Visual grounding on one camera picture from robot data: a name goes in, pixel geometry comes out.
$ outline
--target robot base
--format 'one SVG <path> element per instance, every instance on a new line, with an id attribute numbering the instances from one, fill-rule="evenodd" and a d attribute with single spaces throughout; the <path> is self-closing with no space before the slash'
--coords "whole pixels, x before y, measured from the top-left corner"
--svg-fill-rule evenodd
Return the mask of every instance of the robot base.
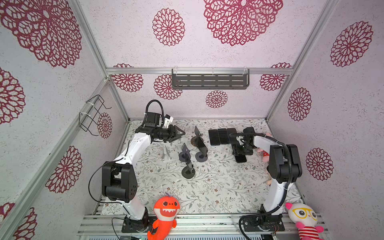
<path id="1" fill-rule="evenodd" d="M 148 225 L 153 224 L 156 220 L 156 217 L 148 216 L 148 209 L 145 208 L 144 216 L 141 220 L 131 220 L 128 217 L 125 217 L 124 222 L 122 224 L 122 233 L 136 233 L 136 232 L 147 232 Z"/>
<path id="2" fill-rule="evenodd" d="M 264 206 L 260 207 L 257 213 L 265 213 Z M 245 232 L 285 231 L 282 214 L 267 215 L 262 217 L 250 217 L 243 221 Z"/>

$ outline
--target pink plush toy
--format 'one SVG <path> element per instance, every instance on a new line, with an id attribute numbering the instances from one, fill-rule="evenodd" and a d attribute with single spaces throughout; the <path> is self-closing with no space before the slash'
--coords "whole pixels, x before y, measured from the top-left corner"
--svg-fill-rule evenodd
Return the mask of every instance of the pink plush toy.
<path id="1" fill-rule="evenodd" d="M 272 135 L 269 132 L 267 132 L 265 135 L 272 137 Z M 259 148 L 257 150 L 257 152 L 263 152 L 263 159 L 262 159 L 262 161 L 263 162 L 269 162 L 269 154 L 266 151 L 264 151 L 261 148 Z"/>
<path id="2" fill-rule="evenodd" d="M 296 227 L 299 229 L 301 240 L 324 240 L 319 238 L 319 233 L 323 232 L 324 228 L 321 226 L 315 227 L 317 216 L 310 206 L 287 202 L 285 207 L 288 209 L 289 218 L 296 223 Z"/>

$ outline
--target orange shark plush toy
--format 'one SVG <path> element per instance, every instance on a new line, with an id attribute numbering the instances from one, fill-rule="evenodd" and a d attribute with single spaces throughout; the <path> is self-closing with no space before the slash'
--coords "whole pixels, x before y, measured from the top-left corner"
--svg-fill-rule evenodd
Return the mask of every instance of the orange shark plush toy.
<path id="1" fill-rule="evenodd" d="M 157 216 L 157 220 L 152 224 L 153 229 L 157 228 L 154 235 L 148 231 L 148 240 L 163 240 L 166 238 L 172 227 L 176 227 L 176 214 L 180 211 L 178 200 L 167 194 L 167 197 L 160 198 L 156 203 L 153 211 Z"/>

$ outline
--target plush toy head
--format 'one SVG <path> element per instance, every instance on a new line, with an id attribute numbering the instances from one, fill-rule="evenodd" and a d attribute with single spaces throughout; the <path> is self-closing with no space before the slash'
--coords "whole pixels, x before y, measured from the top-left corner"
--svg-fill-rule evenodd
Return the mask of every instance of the plush toy head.
<path id="1" fill-rule="evenodd" d="M 289 218 L 294 222 L 301 222 L 306 227 L 314 227 L 317 224 L 317 216 L 313 209 L 302 203 L 286 203 Z"/>
<path id="2" fill-rule="evenodd" d="M 173 221 L 180 211 L 180 204 L 174 197 L 162 197 L 155 203 L 153 211 L 160 221 Z"/>

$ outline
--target gray hanging shelf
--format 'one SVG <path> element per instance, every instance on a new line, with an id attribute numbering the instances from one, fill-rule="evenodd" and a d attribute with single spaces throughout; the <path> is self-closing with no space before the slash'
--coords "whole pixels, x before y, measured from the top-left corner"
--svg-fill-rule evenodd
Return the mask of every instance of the gray hanging shelf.
<path id="1" fill-rule="evenodd" d="M 176 74 L 172 69 L 172 88 L 192 89 L 247 89 L 249 69 L 244 74 Z"/>

